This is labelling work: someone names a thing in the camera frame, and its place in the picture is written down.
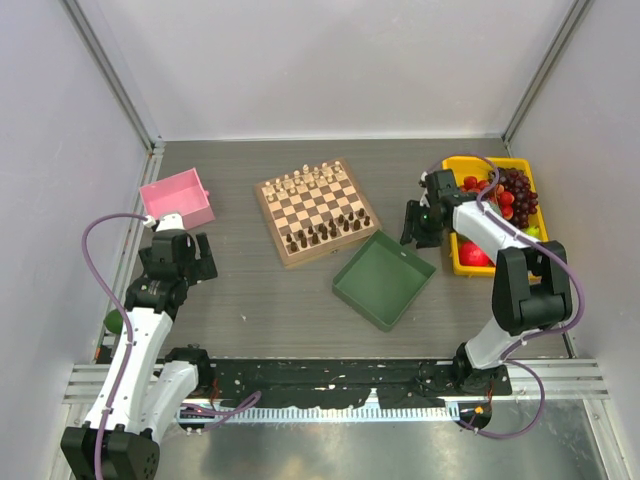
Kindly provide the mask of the green plastic tray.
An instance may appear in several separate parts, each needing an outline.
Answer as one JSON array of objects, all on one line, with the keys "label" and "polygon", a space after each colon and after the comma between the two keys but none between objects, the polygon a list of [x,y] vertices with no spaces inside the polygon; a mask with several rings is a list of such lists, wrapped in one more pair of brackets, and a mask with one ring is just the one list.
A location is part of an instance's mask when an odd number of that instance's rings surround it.
[{"label": "green plastic tray", "polygon": [[437,268],[379,230],[332,280],[332,292],[382,332],[391,331]]}]

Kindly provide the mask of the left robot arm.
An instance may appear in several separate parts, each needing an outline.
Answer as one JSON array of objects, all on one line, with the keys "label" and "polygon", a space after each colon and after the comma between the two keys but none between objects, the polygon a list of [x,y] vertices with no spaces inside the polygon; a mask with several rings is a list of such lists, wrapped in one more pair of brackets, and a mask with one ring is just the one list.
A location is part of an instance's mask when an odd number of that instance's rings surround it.
[{"label": "left robot arm", "polygon": [[254,407],[360,406],[354,389],[322,398],[316,387],[279,391],[272,386],[251,387],[231,410],[191,404],[188,397],[206,396],[219,376],[207,352],[195,347],[172,350],[153,381],[159,349],[189,288],[216,278],[217,269],[206,234],[191,236],[181,214],[141,220],[154,234],[151,245],[139,252],[142,276],[131,283],[125,300],[115,303],[123,322],[121,339],[84,423],[66,428],[61,439],[76,478],[154,478],[162,439],[180,411],[197,416],[210,431]]}]

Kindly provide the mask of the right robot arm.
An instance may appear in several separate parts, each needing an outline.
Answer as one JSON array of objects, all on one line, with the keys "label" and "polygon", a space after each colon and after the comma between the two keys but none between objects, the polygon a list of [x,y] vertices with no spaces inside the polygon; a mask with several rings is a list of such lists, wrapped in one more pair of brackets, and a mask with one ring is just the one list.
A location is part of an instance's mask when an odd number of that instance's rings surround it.
[{"label": "right robot arm", "polygon": [[452,381],[465,394],[490,382],[522,342],[551,331],[573,311],[566,252],[556,242],[540,242],[514,229],[480,194],[463,193],[453,171],[421,175],[416,246],[442,245],[446,230],[465,236],[495,266],[492,317],[461,344],[452,360]]}]

